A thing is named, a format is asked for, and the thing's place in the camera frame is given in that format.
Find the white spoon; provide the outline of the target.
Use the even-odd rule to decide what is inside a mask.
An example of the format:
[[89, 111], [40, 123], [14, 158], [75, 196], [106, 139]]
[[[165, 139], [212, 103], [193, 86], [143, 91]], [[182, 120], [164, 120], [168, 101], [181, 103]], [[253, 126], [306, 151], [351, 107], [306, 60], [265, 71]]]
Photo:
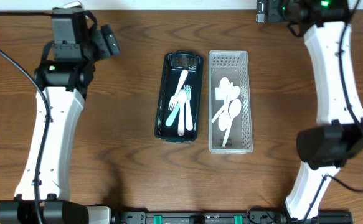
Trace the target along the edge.
[[228, 93], [228, 90], [230, 88], [230, 81], [227, 77], [222, 77], [219, 83], [219, 95], [221, 96], [221, 99], [224, 99]]
[[227, 129], [228, 121], [229, 121], [229, 114], [227, 112], [228, 107], [229, 107], [229, 103], [227, 102], [227, 98], [228, 98], [228, 95], [225, 95], [224, 109], [223, 109], [223, 111], [221, 112], [221, 114], [220, 114], [220, 116], [218, 118], [218, 126], [219, 126], [219, 129], [221, 131], [225, 131]]
[[240, 114], [241, 108], [242, 108], [242, 103], [241, 103], [240, 99], [233, 100], [229, 106], [230, 119], [228, 122], [227, 129], [225, 131], [225, 136], [224, 136], [223, 143], [222, 143], [223, 147], [225, 147], [227, 144], [233, 120], [235, 117], [237, 117]]
[[235, 100], [238, 98], [240, 94], [240, 87], [239, 86], [233, 86], [233, 87], [229, 87], [227, 90], [227, 94], [226, 94], [226, 101], [225, 103], [220, 107], [220, 109], [218, 110], [218, 112], [216, 112], [216, 114], [214, 115], [214, 117], [212, 118], [211, 122], [214, 123], [219, 116], [224, 112], [228, 110], [229, 104], [232, 100]]

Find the white fork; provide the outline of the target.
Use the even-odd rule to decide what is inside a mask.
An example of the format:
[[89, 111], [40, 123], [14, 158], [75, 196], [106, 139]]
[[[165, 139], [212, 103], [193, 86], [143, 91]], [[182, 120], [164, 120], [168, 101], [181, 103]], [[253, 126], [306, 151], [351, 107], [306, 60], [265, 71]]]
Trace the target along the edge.
[[177, 100], [178, 93], [179, 93], [179, 91], [181, 90], [181, 88], [182, 88], [182, 86], [183, 86], [183, 84], [184, 84], [184, 82], [185, 82], [185, 80], [186, 80], [187, 76], [188, 76], [188, 70], [183, 69], [183, 70], [182, 70], [182, 72], [181, 72], [181, 75], [180, 75], [180, 77], [179, 77], [179, 81], [178, 81], [178, 83], [177, 83], [176, 91], [175, 91], [174, 95], [171, 97], [171, 99], [170, 99], [170, 101], [169, 101], [169, 107], [168, 107], [168, 109], [169, 109], [169, 110], [171, 110], [171, 111], [172, 111], [172, 110], [176, 107], [176, 105], [177, 105], [177, 102], [178, 102], [178, 100]]
[[186, 100], [186, 129], [188, 131], [192, 131], [193, 124], [192, 124], [192, 114], [191, 114], [191, 104], [190, 100], [192, 97], [192, 87], [190, 85], [184, 85], [184, 89], [186, 91], [187, 100]]

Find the black plastic basket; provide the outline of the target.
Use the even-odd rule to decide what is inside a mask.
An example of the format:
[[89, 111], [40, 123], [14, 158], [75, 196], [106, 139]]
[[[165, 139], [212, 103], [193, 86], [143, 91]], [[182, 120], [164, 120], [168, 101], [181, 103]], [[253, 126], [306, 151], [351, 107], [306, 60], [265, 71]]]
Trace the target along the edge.
[[[156, 124], [154, 128], [154, 135], [165, 141], [169, 142], [185, 142], [195, 141], [198, 135], [199, 115], [200, 115], [200, 99], [202, 92], [202, 77], [204, 68], [204, 59], [200, 55], [191, 52], [177, 51], [175, 53], [168, 53], [164, 56], [163, 72], [161, 77], [161, 86], [159, 89], [158, 108], [156, 114]], [[179, 77], [183, 69], [188, 70], [188, 76], [184, 85], [192, 87], [192, 98], [190, 100], [191, 113], [192, 113], [192, 131], [186, 129], [186, 104], [184, 105], [184, 121], [185, 133], [183, 136], [177, 134], [177, 127], [179, 121], [179, 111], [172, 126], [167, 127], [165, 122], [171, 114], [168, 109], [169, 101], [174, 95]]]

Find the white utensil handle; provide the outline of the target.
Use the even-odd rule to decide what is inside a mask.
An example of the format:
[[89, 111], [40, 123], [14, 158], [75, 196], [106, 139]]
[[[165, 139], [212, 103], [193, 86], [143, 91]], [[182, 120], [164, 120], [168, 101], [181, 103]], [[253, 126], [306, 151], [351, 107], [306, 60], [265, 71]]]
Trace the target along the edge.
[[185, 89], [181, 89], [177, 95], [178, 103], [179, 103], [179, 121], [177, 127], [177, 134], [179, 136], [183, 136], [185, 133], [185, 121], [184, 121], [184, 105], [187, 100], [187, 93]]

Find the mint green plastic fork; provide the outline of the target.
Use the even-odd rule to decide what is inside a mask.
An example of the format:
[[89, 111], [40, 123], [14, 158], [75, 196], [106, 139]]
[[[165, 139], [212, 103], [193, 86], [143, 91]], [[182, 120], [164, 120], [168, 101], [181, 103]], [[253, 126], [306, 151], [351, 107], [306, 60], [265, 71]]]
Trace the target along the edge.
[[179, 111], [179, 104], [177, 103], [176, 107], [172, 110], [171, 114], [168, 116], [168, 118], [167, 118], [167, 120], [165, 122], [165, 125], [167, 127], [172, 126], [178, 111]]

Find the clear white plastic basket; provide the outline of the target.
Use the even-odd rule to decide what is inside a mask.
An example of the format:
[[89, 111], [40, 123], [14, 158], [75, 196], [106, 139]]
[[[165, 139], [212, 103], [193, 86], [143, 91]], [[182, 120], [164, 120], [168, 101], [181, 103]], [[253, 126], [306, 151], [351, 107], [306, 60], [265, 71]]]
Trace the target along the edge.
[[[239, 86], [242, 108], [234, 118], [229, 138], [222, 146], [225, 131], [218, 126], [218, 119], [211, 120], [224, 104], [219, 95], [219, 83], [227, 77], [230, 87]], [[253, 151], [252, 121], [250, 111], [250, 84], [248, 54], [246, 51], [211, 50], [209, 52], [209, 150], [217, 154], [245, 154]]]

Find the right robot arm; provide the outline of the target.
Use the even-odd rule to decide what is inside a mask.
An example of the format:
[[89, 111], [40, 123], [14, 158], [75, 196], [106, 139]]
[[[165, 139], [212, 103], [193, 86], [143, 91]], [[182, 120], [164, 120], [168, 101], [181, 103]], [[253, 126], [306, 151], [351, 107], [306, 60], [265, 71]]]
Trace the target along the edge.
[[267, 213], [272, 223], [351, 223], [349, 212], [322, 212], [328, 185], [363, 150], [363, 107], [351, 59], [351, 22], [357, 6], [347, 0], [261, 0], [256, 20], [285, 22], [301, 37], [313, 65], [318, 111], [315, 128], [298, 133], [301, 161], [285, 210]]

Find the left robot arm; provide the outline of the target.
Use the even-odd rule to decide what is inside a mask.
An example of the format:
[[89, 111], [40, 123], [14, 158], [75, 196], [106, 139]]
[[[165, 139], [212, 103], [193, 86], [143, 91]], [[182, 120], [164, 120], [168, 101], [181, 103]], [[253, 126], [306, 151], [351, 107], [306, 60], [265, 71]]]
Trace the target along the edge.
[[0, 223], [116, 223], [107, 205], [70, 201], [68, 173], [95, 63], [120, 49], [111, 26], [88, 25], [95, 17], [79, 2], [56, 7], [50, 16], [54, 38], [32, 77], [37, 116], [31, 148], [14, 198], [0, 201]]

